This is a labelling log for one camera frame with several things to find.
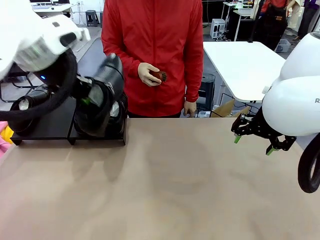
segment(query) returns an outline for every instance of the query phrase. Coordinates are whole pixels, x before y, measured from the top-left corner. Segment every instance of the red shirt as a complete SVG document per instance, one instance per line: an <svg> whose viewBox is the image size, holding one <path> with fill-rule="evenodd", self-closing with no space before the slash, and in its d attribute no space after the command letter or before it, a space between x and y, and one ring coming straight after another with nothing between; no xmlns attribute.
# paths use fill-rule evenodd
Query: red shirt
<svg viewBox="0 0 320 240"><path fill-rule="evenodd" d="M101 39L105 54L115 53L122 61L133 114L174 115L185 97L198 99L204 57L201 0L107 0ZM143 62L165 71L166 82L144 84L138 76Z"/></svg>
<svg viewBox="0 0 320 240"><path fill-rule="evenodd" d="M283 8L288 5L287 0L265 0L264 4L262 5L262 8L261 8L262 13L265 13L267 11L269 4L272 4L276 8Z"/></svg>

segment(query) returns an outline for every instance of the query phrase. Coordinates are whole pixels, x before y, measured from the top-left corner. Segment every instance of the keyboard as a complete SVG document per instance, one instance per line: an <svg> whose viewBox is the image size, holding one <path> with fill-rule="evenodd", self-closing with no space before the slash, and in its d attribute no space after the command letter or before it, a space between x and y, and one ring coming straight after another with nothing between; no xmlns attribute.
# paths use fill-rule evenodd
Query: keyboard
<svg viewBox="0 0 320 240"><path fill-rule="evenodd" d="M32 9L49 9L49 6L32 6Z"/></svg>

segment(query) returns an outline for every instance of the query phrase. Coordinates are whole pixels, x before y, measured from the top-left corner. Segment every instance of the black apron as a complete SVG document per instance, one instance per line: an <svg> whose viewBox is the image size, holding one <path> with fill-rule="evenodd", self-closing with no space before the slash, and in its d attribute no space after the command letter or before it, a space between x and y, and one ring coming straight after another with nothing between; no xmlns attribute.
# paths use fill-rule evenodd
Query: black apron
<svg viewBox="0 0 320 240"><path fill-rule="evenodd" d="M269 4L264 15L258 21L253 40L261 42L274 51L288 26L287 1L283 7Z"/></svg>

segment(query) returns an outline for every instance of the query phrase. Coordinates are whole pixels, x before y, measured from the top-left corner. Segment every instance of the brown object in hand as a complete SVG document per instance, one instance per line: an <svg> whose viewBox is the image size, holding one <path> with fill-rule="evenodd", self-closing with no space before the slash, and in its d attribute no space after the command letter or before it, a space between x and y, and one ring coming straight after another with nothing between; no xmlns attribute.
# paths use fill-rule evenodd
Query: brown object in hand
<svg viewBox="0 0 320 240"><path fill-rule="evenodd" d="M167 74L165 71L150 71L150 74L156 77L157 79L160 79L162 82L165 82L167 80Z"/></svg>

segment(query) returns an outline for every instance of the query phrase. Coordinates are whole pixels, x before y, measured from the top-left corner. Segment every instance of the pink cloth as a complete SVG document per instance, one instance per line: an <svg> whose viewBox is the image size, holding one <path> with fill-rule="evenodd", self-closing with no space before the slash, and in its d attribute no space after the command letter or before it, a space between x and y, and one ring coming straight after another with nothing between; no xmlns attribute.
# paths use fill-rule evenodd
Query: pink cloth
<svg viewBox="0 0 320 240"><path fill-rule="evenodd" d="M7 121L0 121L0 133L8 126ZM6 153L10 148L11 144L3 140L0 136L0 158Z"/></svg>

